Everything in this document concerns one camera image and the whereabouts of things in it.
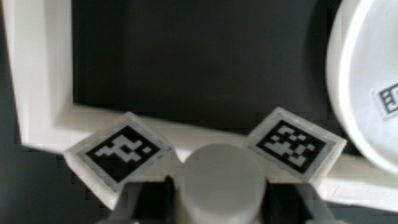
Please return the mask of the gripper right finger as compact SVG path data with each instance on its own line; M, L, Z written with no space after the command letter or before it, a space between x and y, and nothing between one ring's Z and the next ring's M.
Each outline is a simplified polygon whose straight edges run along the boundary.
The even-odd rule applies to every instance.
M336 218L309 183L266 185L263 224L348 224Z

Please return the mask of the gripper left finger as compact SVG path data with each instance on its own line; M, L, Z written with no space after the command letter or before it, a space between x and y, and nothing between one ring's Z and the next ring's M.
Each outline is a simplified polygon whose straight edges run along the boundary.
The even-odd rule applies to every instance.
M174 180L129 182L103 224L176 224Z

